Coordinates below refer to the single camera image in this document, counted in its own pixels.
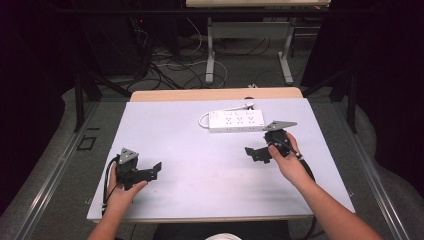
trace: person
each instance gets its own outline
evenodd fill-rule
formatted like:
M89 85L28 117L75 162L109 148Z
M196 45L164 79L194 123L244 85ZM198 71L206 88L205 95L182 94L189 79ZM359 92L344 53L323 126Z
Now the person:
M287 133L287 138L290 140L293 149L300 153L296 139L290 133ZM330 239L382 239L368 224L341 205L315 183L294 153L290 153L287 157L283 157L272 145L268 147L268 151L278 164L282 175L289 180L303 196ZM147 185L147 182L140 182L128 191L114 188L115 185L116 177L114 174L111 174L108 187L108 192L111 195L108 200L107 210L103 218L90 234L88 238L90 240L115 238L119 223L131 204L132 199ZM220 236L227 237L226 239L240 239L231 233L217 235L216 239Z

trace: electrical outlet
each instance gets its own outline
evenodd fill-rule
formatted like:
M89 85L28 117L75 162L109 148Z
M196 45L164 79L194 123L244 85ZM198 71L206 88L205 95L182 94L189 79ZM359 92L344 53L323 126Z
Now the electrical outlet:
M261 110L209 112L210 132L258 132L264 128Z

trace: tabletop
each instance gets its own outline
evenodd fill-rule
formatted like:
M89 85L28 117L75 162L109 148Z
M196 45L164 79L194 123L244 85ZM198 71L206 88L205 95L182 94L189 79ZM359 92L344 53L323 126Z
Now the tabletop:
M246 155L245 147L266 146L264 132L211 133L198 125L199 117L205 112L237 107L246 101L254 102L255 109L262 110L266 123L297 122L298 125L287 131L296 136L317 183L355 211L308 100L301 95L284 97L282 94L298 92L296 88L173 91L134 94L105 160L106 170L107 162L125 147L140 154L138 169L162 162L158 179L135 197L124 222L275 220L312 216L300 193L281 175L274 161L254 162ZM193 91L202 93L201 100L189 94ZM168 100L136 101L143 93L167 95ZM183 96L187 99L172 100ZM216 100L219 97L232 99ZM87 215L92 221L101 219L103 181L104 176Z

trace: table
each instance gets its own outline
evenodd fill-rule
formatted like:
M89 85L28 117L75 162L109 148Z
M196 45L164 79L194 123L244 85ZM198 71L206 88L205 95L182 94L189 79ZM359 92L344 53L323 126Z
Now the table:
M197 124L205 112L243 105L263 111L267 123L294 121L288 129L315 178L329 194L355 211L307 99L297 88L162 90L136 92L127 103L111 147L140 153L138 168L162 162L158 179L136 196L125 222L276 220L310 217L299 192L277 164L253 162L244 147L265 147L264 132L210 133ZM101 218L104 177L87 219Z
M299 7L325 6L330 0L187 0L188 7L195 8L226 8L226 7ZM206 66L207 84L213 83L215 52L214 38L270 38L285 39L283 52L278 52L278 58L287 85L293 84L290 67L287 63L291 39L293 37L296 18L287 22L213 22L208 18L208 62Z

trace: white table surface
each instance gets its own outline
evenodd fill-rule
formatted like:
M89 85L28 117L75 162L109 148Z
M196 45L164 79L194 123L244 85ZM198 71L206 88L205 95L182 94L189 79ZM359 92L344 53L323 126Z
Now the white table surface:
M330 0L187 0L188 7L325 6Z
M138 169L162 162L158 179L134 199L123 221L191 222L293 219L312 214L277 164L253 162L245 147L266 146L265 132L210 133L197 120L209 111L238 107L246 100L129 102L107 163L123 147L138 152ZM293 121L287 128L317 183L355 211L307 99L255 99L265 124ZM87 219L101 218L103 177Z

